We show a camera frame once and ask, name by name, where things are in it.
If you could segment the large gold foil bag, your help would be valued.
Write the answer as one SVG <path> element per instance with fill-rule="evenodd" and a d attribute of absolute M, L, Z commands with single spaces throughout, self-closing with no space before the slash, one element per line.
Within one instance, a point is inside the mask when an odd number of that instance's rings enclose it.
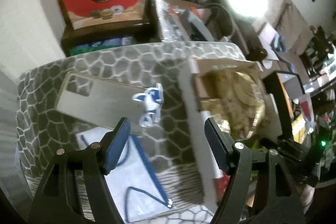
<path fill-rule="evenodd" d="M 261 82 L 247 71 L 224 68 L 206 73 L 202 83 L 207 95 L 201 109 L 232 139 L 251 138 L 265 115 Z"/>

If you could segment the cluttered cardboard box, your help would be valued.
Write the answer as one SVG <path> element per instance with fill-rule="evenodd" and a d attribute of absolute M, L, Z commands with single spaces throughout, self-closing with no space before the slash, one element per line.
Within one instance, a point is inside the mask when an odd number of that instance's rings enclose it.
<path fill-rule="evenodd" d="M 181 0 L 154 0 L 162 42 L 214 42 L 209 30 L 211 9 Z"/>

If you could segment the black storage bin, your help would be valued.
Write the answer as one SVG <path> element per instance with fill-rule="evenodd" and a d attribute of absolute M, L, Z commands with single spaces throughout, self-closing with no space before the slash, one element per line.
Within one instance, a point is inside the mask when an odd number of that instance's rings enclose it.
<path fill-rule="evenodd" d="M 280 124 L 282 128 L 282 135 L 280 135 L 280 139 L 294 140 L 291 123 L 295 120 L 295 117 L 291 119 L 289 116 L 284 93 L 282 92 L 277 74 L 281 74 L 281 78 L 291 100 L 291 104 L 294 104 L 295 101 L 298 101 L 300 114 L 304 116 L 306 126 L 308 128 L 313 128 L 315 126 L 315 121 L 310 94 L 304 91 L 301 78 L 298 74 L 295 73 L 274 71 L 263 79 L 267 93 L 273 95 L 280 118 Z"/>

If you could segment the bright lamp device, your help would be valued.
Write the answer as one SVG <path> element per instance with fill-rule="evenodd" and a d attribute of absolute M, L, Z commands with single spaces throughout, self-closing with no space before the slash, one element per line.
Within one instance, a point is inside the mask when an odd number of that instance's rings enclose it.
<path fill-rule="evenodd" d="M 260 19 L 269 9 L 269 0 L 227 0 L 230 8 L 246 18 Z"/>

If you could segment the white cardboard tray box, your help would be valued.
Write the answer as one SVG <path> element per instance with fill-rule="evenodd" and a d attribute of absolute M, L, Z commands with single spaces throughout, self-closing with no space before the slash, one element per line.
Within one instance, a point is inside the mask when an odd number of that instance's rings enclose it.
<path fill-rule="evenodd" d="M 266 112 L 261 72 L 257 62 L 223 58 L 188 59 L 179 73 L 204 203 L 212 211 L 223 196 L 220 181 L 226 172 L 218 167 L 210 149 L 205 121 L 213 118 L 220 130 L 234 140 L 256 135 Z"/>

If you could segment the yellow black booklet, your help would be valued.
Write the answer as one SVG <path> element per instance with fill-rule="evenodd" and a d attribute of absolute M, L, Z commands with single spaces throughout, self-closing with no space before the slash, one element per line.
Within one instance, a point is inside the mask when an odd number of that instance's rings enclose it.
<path fill-rule="evenodd" d="M 292 123 L 292 135 L 295 142 L 302 144 L 307 136 L 306 121 L 304 116 L 300 114 Z"/>

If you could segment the white blue paper bag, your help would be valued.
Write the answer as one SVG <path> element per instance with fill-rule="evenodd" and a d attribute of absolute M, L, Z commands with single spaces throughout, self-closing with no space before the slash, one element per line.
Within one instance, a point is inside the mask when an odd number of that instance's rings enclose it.
<path fill-rule="evenodd" d="M 125 223 L 150 219 L 173 208 L 135 135 L 128 137 L 116 168 L 105 180 Z"/>

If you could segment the orange white box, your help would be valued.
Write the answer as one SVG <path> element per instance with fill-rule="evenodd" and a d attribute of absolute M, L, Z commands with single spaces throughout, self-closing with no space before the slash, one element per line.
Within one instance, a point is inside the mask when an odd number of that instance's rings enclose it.
<path fill-rule="evenodd" d="M 282 81 L 281 74 L 277 74 L 277 77 L 278 77 L 278 79 L 280 81 L 280 86 L 282 88 L 282 92 L 284 93 L 285 102 L 286 102 L 286 106 L 287 106 L 287 109 L 288 109 L 288 112 L 289 112 L 289 116 L 290 116 L 291 119 L 293 119 L 294 118 L 294 114 L 293 114 L 293 108 L 291 106 L 291 100 L 290 100 L 290 98 L 288 96 L 288 93 L 287 93 L 285 87 L 284 87 L 284 83 Z"/>

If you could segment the pink box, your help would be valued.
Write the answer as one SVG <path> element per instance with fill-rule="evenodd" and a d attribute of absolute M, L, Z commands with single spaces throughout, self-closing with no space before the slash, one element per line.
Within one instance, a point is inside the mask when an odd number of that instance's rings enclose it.
<path fill-rule="evenodd" d="M 274 44 L 278 41 L 279 37 L 280 35 L 269 23 L 265 23 L 259 33 L 260 42 L 265 49 L 273 50 Z"/>

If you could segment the blue white figurine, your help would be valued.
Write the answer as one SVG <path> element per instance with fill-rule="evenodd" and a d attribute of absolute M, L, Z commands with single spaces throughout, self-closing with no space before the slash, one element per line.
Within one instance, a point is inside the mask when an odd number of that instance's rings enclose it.
<path fill-rule="evenodd" d="M 153 127 L 161 120 L 161 109 L 164 103 L 163 86 L 156 83 L 153 88 L 147 88 L 143 93 L 132 96 L 135 102 L 141 102 L 144 108 L 143 114 L 139 119 L 139 125 L 144 128 Z"/>

